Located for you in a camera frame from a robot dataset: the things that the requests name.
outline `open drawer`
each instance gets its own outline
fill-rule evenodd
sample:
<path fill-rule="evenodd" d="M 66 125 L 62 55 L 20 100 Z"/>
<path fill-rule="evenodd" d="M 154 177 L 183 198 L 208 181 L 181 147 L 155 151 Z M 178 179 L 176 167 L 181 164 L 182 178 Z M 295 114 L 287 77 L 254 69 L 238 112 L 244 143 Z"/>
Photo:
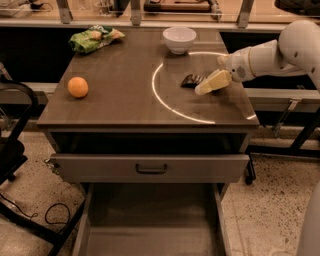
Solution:
<path fill-rule="evenodd" d="M 248 161 L 244 154 L 51 156 L 64 180 L 82 183 L 231 183 L 239 180 Z"/>
<path fill-rule="evenodd" d="M 212 184 L 90 184 L 73 256 L 230 255 Z"/>

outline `chair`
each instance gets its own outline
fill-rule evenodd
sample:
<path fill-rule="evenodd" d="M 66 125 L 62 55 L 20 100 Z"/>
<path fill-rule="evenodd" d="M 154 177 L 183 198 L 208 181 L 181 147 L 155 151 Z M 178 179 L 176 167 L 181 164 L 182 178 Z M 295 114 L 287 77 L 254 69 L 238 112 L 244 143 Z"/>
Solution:
<path fill-rule="evenodd" d="M 6 181 L 13 181 L 15 176 L 14 172 L 27 161 L 24 155 L 24 145 L 18 140 L 19 135 L 26 126 L 33 111 L 38 106 L 38 98 L 35 92 L 24 85 L 23 83 L 6 79 L 4 76 L 0 77 L 0 92 L 3 90 L 18 90 L 25 93 L 31 103 L 24 110 L 18 122 L 10 132 L 8 137 L 2 137 L 0 130 L 0 185 Z M 7 207 L 4 203 L 0 202 L 0 215 L 3 215 L 12 223 L 28 229 L 28 231 L 43 240 L 53 244 L 49 255 L 55 256 L 60 251 L 61 247 L 68 239 L 70 233 L 81 218 L 84 208 L 84 202 L 78 208 L 72 219 L 66 224 L 63 231 L 60 233 L 54 232 L 44 226 L 33 222 L 31 219 L 17 214 Z"/>
<path fill-rule="evenodd" d="M 32 112 L 38 106 L 38 98 L 33 90 L 20 82 L 7 80 L 4 76 L 1 77 L 0 81 L 0 91 L 18 90 L 25 93 L 31 101 L 31 104 L 25 109 L 10 135 L 8 137 L 2 137 L 0 133 L 1 185 L 6 180 L 13 181 L 15 177 L 14 172 L 27 161 L 27 157 L 24 155 L 24 146 L 18 140 L 18 137 L 30 119 Z"/>

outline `brown table surface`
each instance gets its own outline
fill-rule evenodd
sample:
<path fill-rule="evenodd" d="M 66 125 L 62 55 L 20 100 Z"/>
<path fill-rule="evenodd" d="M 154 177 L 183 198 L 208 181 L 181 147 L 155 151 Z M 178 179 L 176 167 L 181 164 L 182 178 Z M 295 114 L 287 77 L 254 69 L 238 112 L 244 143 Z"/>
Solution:
<path fill-rule="evenodd" d="M 208 75 L 226 53 L 220 34 L 195 29 L 197 40 L 185 55 L 166 47 L 163 29 L 120 28 L 125 38 L 91 54 L 76 54 L 38 120 L 40 128 L 251 127 L 257 117 L 241 83 L 197 96 L 181 88 L 190 74 Z M 89 93 L 72 97 L 67 84 L 84 77 Z"/>

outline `black cable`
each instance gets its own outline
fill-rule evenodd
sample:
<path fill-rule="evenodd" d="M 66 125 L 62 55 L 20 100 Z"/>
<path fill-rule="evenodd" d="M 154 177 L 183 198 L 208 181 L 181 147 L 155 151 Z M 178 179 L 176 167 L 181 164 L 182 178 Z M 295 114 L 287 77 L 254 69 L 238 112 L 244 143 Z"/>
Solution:
<path fill-rule="evenodd" d="M 56 206 L 64 206 L 66 209 L 67 209 L 67 211 L 68 211 L 68 220 L 66 221 L 66 222 L 51 222 L 51 221 L 49 221 L 48 220 L 48 213 L 49 213 L 49 211 L 53 208 L 53 207 L 56 207 Z M 63 204 L 63 203 L 56 203 L 56 204 L 53 204 L 53 205 L 51 205 L 50 207 L 49 207 L 49 209 L 46 211 L 46 214 L 45 214 L 45 216 L 44 216 L 44 219 L 45 219 L 45 221 L 48 223 L 48 224 L 50 224 L 50 225 L 59 225 L 59 224 L 64 224 L 65 226 L 59 231 L 59 233 L 61 233 L 62 231 L 63 231 L 63 229 L 68 225 L 68 223 L 70 222 L 70 218 L 71 218 L 71 214 L 70 214 L 70 210 L 69 210 L 69 208 L 68 208 L 68 206 L 67 205 L 65 205 L 65 204 Z"/>
<path fill-rule="evenodd" d="M 28 217 L 30 220 L 34 217 L 38 217 L 38 213 L 34 213 L 32 215 L 28 215 L 26 214 L 24 211 L 21 210 L 21 208 L 14 202 L 12 202 L 10 199 L 6 198 L 3 194 L 0 193 L 0 197 L 3 198 L 5 201 L 9 202 L 10 204 L 12 204 L 13 206 L 15 206 L 19 212 L 21 212 L 24 216 Z M 66 222 L 51 222 L 48 220 L 48 214 L 50 212 L 50 210 L 53 208 L 53 207 L 56 207 L 56 206 L 64 206 L 66 209 L 67 209 L 67 212 L 68 212 L 68 219 Z M 63 203 L 55 203 L 53 205 L 51 205 L 48 210 L 46 211 L 45 213 L 45 216 L 44 216 L 44 219 L 45 221 L 50 224 L 50 225 L 59 225 L 59 224 L 63 224 L 65 225 L 58 233 L 61 233 L 65 228 L 66 226 L 69 224 L 70 222 L 70 219 L 71 219 L 71 213 L 70 213 L 70 209 L 68 208 L 67 205 L 63 204 Z"/>
<path fill-rule="evenodd" d="M 4 195 L 2 195 L 1 193 L 0 193 L 0 197 L 2 197 L 5 201 L 7 201 L 7 202 L 9 202 L 10 204 L 12 204 L 13 206 L 15 206 L 15 207 L 19 210 L 19 212 L 21 212 L 24 216 L 28 217 L 30 220 L 31 220 L 32 218 L 38 216 L 38 213 L 34 213 L 34 214 L 32 214 L 32 215 L 26 214 L 25 212 L 23 212 L 23 211 L 20 209 L 20 207 L 19 207 L 17 204 L 15 204 L 14 202 L 12 202 L 12 201 L 9 200 L 8 198 L 6 198 L 6 197 L 5 197 Z"/>

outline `drawer handle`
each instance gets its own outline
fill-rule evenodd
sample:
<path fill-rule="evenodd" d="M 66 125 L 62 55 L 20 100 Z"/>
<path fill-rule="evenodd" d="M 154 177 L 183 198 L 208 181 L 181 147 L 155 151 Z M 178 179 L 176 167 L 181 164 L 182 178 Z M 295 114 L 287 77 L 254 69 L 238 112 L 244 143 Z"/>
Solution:
<path fill-rule="evenodd" d="M 167 165 L 164 164 L 162 168 L 142 168 L 136 164 L 136 172 L 139 174 L 164 174 L 167 172 Z"/>

